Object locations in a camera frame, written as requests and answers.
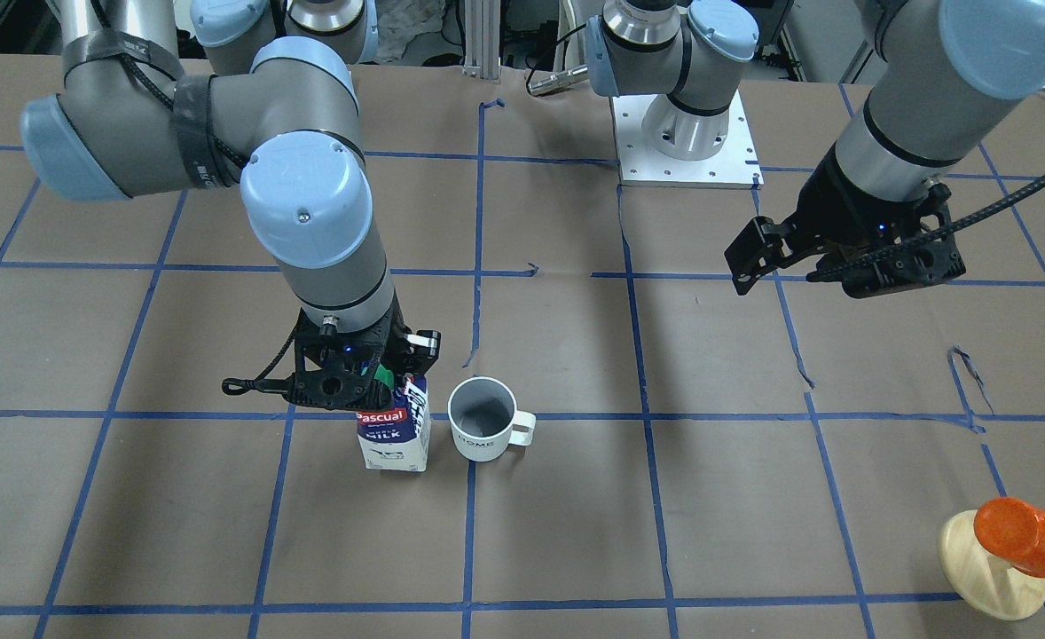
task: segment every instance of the blue joint cap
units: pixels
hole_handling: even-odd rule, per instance
[[[20,129],[32,169],[57,195],[76,202],[129,199],[77,137],[56,96],[29,102]]]
[[[362,56],[357,62],[369,62],[377,56],[380,33],[377,28],[376,0],[365,1],[365,47],[362,49]]]
[[[974,89],[1020,100],[1045,85],[1045,0],[942,0],[940,40]]]
[[[191,26],[203,47],[230,44],[266,13],[270,0],[192,0]]]
[[[349,95],[353,97],[353,104],[356,105],[357,112],[361,112],[362,105],[359,101],[356,101],[356,92],[353,91],[353,75],[349,73],[349,68],[345,65],[345,61],[341,60],[341,55],[327,47],[327,45],[301,36],[287,36],[276,39],[271,44],[268,44],[266,47],[259,49],[258,54],[255,54],[255,61],[250,64],[250,71],[254,73],[258,65],[275,60],[275,58],[306,62],[324,70],[325,73],[329,73],[329,75],[344,86],[345,90],[349,91]]]
[[[617,89],[617,77],[613,75],[613,62],[608,58],[605,48],[605,33],[602,32],[601,17],[591,16],[586,23],[586,65],[590,72],[590,86],[599,96],[620,96]]]
[[[746,8],[730,0],[694,0],[689,6],[689,25],[711,48],[735,62],[754,56],[759,25]]]
[[[262,142],[243,167],[239,190],[259,242],[293,267],[344,261],[373,223],[373,193],[355,155],[316,131]]]

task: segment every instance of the wooden base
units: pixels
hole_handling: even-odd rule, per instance
[[[940,567],[960,597],[981,613],[1017,621],[1039,612],[1045,578],[1028,577],[989,553],[977,542],[972,522],[976,510],[954,515],[940,530]]]

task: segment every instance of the milk carton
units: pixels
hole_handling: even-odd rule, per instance
[[[356,414],[356,440],[365,467],[424,472],[428,465],[432,413],[424,376],[408,375],[393,388],[393,406],[380,413]]]

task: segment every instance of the orange mug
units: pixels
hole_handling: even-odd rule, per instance
[[[1030,577],[1045,578],[1045,510],[1014,497],[980,506],[973,529],[989,553]]]

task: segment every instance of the mug handle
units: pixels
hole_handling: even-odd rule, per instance
[[[508,443],[513,446],[531,446],[531,441],[534,441],[534,424],[535,416],[534,413],[528,413],[526,410],[515,410],[514,416],[511,417],[511,439]]]

